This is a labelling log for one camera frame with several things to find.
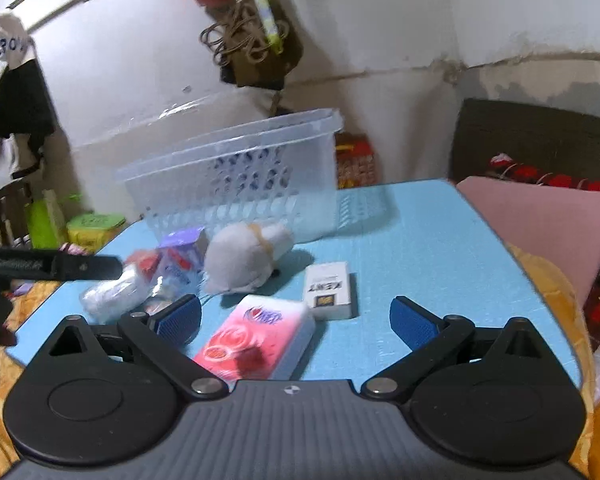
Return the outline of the pink tissue pack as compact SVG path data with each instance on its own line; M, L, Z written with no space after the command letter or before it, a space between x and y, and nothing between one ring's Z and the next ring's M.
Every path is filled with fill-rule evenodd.
M248 295L194 356L229 385L245 380L288 380L315 333L301 301Z

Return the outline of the clear plastic perforated basket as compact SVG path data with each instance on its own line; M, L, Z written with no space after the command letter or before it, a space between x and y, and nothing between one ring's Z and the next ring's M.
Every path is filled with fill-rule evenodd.
M298 243L332 234L338 220L336 108L216 130L131 162L116 173L158 237L202 226L282 222Z

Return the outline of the plastic-wrapped white roll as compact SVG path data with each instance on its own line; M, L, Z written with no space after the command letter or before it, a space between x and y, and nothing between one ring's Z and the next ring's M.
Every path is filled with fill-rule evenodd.
M137 308L148 297L161 259L157 249L133 252L124 262L120 278L98 282L82 292L84 312L96 324L108 324Z

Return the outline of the green plastic bag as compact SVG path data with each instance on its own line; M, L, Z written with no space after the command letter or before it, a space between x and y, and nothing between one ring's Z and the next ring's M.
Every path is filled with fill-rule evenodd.
M28 234L33 249L62 249L69 243L64 203L79 203L78 193L58 198L54 190L42 190L40 197L24 206Z

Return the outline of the green-lidded yellow box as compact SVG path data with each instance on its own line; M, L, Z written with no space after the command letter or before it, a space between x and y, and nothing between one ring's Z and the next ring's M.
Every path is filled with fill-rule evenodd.
M122 214L80 214L67 223L69 242L98 252L126 227Z

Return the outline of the orange yellow blanket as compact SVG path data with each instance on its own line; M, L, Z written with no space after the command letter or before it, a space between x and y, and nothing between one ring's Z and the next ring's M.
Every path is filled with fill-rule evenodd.
M595 397L596 369L584 315L565 274L550 261L513 244L509 252L527 273L565 333L582 373L581 396L586 409L584 429L569 463L588 479L600 479L600 399Z

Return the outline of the purple white small carton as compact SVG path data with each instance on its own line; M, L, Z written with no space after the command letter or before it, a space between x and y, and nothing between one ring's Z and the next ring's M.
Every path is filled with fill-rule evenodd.
M159 274L164 284L174 288L176 296L199 294L208 245L209 237L202 226L174 231L160 240Z

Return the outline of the black hanging garment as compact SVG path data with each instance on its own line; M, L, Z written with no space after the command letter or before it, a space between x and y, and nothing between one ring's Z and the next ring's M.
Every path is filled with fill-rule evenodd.
M43 158L45 139L56 130L56 115L35 58L0 79L0 138L25 140L34 161Z

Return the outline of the pink foam cushion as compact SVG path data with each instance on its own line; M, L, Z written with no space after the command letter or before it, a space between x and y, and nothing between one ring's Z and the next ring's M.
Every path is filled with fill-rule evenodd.
M600 192L486 177L457 189L499 237L558 266L585 303L600 270Z

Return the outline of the white plush toy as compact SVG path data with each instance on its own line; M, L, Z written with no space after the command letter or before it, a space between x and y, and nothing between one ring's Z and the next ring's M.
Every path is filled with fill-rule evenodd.
M283 223L238 222L213 235L204 256L204 290L209 295L254 292L294 247Z

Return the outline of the white Kent cigarette box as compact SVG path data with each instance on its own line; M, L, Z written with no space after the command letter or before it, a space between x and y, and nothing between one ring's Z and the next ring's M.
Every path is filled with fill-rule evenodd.
M348 264L338 261L308 266L304 276L303 302L319 321L352 318Z

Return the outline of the red plaid pillow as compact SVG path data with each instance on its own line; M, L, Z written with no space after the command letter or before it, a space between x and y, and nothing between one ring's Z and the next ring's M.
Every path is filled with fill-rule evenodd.
M517 162L505 153L497 154L489 160L486 174L510 182L600 192L600 180L580 179L571 177L569 174L544 171L538 167Z

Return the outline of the dark brown headboard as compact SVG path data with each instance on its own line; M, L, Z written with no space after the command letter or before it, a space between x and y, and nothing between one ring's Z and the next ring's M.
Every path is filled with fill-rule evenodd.
M555 174L600 180L600 118L531 104L465 100L449 176L459 181L484 174L490 159L502 153Z

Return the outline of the red patterned gift box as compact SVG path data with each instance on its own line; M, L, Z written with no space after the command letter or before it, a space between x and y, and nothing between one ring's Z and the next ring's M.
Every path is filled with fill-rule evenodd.
M364 188L379 183L375 151L364 133L335 134L338 188Z

